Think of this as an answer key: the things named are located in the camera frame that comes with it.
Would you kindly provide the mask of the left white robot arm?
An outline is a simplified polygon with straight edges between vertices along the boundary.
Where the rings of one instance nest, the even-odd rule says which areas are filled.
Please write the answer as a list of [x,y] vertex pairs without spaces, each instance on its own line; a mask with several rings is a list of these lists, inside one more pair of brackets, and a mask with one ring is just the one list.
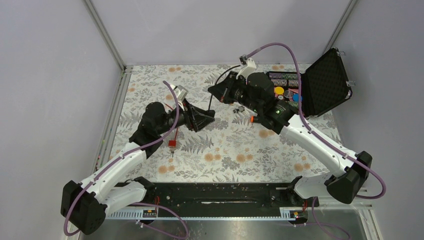
[[112,160],[80,182],[71,180],[63,187],[60,213],[65,217],[64,233],[72,236],[68,231],[68,224],[72,223],[89,235],[106,217],[128,205],[152,204],[155,192],[141,180],[114,188],[121,177],[147,160],[174,129],[185,126],[198,132],[214,122],[215,114],[214,110],[201,109],[186,99],[171,111],[166,111],[160,102],[148,104],[137,130]]

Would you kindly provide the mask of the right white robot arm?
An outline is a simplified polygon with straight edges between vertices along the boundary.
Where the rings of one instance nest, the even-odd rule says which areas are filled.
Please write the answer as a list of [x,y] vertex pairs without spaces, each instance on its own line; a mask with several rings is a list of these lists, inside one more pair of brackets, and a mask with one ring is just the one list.
[[333,197],[351,204],[367,180],[372,156],[366,151],[356,153],[322,134],[298,110],[278,99],[274,83],[263,72],[252,73],[247,79],[231,71],[220,83],[207,90],[224,104],[239,103],[256,113],[256,121],[265,128],[297,143],[319,160],[327,174],[312,177],[298,176],[288,186],[287,201],[301,205],[313,197]]

